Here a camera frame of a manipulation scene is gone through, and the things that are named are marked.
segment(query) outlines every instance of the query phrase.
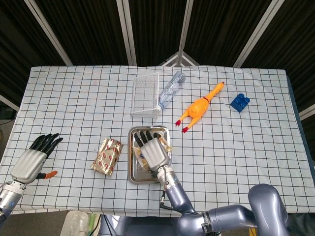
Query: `table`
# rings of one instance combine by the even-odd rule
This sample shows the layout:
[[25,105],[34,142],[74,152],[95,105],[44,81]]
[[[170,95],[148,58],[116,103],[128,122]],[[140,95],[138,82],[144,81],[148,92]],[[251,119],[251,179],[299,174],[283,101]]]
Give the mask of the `table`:
[[[176,71],[187,79],[159,117],[130,116],[132,82],[160,74],[162,89]],[[196,99],[219,82],[224,89],[187,133],[175,122]],[[251,99],[241,113],[230,107],[238,93]],[[183,127],[190,119],[184,120]],[[258,183],[277,188],[288,212],[315,212],[315,188],[289,95],[284,70],[215,66],[44,66],[33,67],[0,168],[0,182],[40,134],[60,133],[63,141],[42,172],[56,177],[27,186],[15,210],[57,209],[126,216],[177,216],[159,209],[159,184],[127,179],[127,146],[111,177],[90,169],[105,137],[127,145],[134,126],[169,129],[172,167],[199,212],[230,204],[250,208],[247,193]]]

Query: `robotic arm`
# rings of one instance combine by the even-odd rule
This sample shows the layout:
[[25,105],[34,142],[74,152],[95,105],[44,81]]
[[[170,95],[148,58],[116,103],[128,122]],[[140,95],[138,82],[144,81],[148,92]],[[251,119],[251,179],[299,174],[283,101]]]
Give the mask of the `robotic arm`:
[[[177,228],[183,236],[204,236],[240,228],[257,228],[259,236],[289,236],[286,229],[288,214],[279,193],[268,184],[258,184],[250,189],[248,196],[252,211],[241,205],[230,205],[197,213],[173,169],[167,166],[169,157],[157,135],[154,138],[149,132],[146,135],[140,132],[142,141],[135,135],[136,142],[150,169],[158,172],[157,177],[163,186],[160,207],[182,214]],[[172,207],[164,205],[165,193]]]
[[51,178],[57,174],[57,171],[45,174],[40,173],[40,170],[54,148],[63,140],[63,138],[54,140],[58,136],[59,134],[41,135],[33,142],[30,149],[23,152],[11,171],[13,181],[3,184],[0,191],[0,223],[5,221],[15,208],[27,184],[35,179]]

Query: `orange rubber chicken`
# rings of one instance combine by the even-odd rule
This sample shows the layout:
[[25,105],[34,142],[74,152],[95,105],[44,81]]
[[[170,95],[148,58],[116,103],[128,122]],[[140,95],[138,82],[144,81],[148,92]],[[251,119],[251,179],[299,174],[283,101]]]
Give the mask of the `orange rubber chicken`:
[[192,103],[188,109],[184,112],[182,117],[176,122],[176,126],[181,124],[181,121],[186,118],[186,117],[191,117],[192,120],[190,124],[185,127],[182,132],[186,133],[189,128],[191,128],[201,117],[202,115],[206,112],[208,109],[210,100],[222,90],[224,86],[224,82],[217,84],[214,90],[211,91],[207,96],[200,98],[196,100],[194,103]]

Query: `blue toy block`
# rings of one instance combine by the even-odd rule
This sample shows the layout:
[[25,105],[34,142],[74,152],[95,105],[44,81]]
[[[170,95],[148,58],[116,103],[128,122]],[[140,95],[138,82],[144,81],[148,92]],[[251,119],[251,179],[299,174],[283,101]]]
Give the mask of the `blue toy block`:
[[237,97],[231,102],[231,106],[235,108],[238,112],[241,112],[247,104],[249,104],[250,99],[245,97],[244,94],[240,93]]

